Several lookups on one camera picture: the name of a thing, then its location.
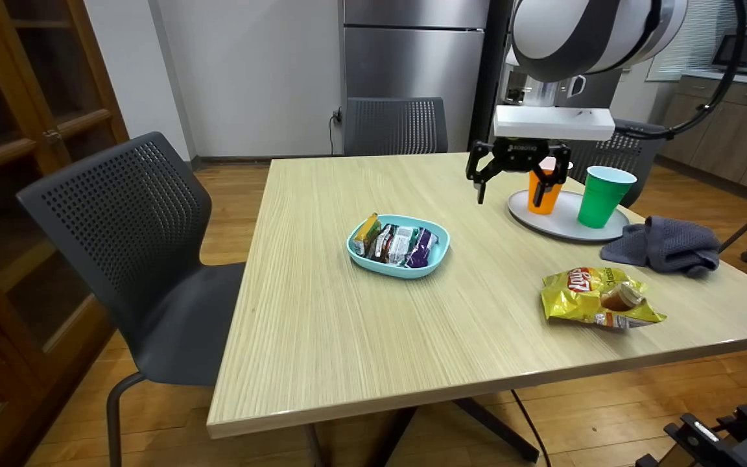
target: door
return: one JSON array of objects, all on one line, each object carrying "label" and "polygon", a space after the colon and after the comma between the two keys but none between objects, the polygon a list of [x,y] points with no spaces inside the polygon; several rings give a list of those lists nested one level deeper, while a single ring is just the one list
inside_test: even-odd
[{"label": "door", "polygon": [[440,99],[448,150],[466,150],[479,48],[479,30],[344,28],[344,108],[347,99]]}]

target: wooden table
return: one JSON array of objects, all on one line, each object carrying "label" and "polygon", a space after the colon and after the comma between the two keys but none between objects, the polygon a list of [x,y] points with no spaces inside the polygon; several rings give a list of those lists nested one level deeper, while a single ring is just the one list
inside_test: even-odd
[{"label": "wooden table", "polygon": [[[667,321],[609,331],[544,321],[541,277],[607,265],[600,247],[515,223],[504,174],[478,204],[463,156],[273,160],[207,427],[239,436],[432,404],[747,345],[747,274],[624,266]],[[341,240],[369,213],[452,231],[437,273],[357,270]]]}]

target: chair seat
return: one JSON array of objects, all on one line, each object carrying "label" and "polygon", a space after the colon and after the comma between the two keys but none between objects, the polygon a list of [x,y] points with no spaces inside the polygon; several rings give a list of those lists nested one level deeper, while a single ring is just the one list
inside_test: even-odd
[{"label": "chair seat", "polygon": [[127,334],[144,378],[216,384],[240,273],[243,265],[194,270],[156,304],[148,331]]}]

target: snack pack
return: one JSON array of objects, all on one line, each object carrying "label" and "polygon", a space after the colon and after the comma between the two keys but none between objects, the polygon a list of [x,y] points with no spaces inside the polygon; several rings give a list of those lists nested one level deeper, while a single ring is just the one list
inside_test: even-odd
[{"label": "snack pack", "polygon": [[644,290],[646,284],[620,266],[578,266],[544,277],[540,300],[548,318],[631,330],[663,321]]},{"label": "snack pack", "polygon": [[397,266],[428,266],[432,243],[426,225],[380,223],[375,213],[349,238],[361,256]]}]

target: chip bag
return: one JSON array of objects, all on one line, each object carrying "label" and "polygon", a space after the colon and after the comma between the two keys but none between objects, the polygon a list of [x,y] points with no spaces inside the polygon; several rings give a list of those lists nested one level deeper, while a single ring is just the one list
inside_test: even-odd
[{"label": "chip bag", "polygon": [[644,299],[646,284],[618,266],[578,266],[544,277],[540,300],[548,318],[632,330],[663,321]]}]

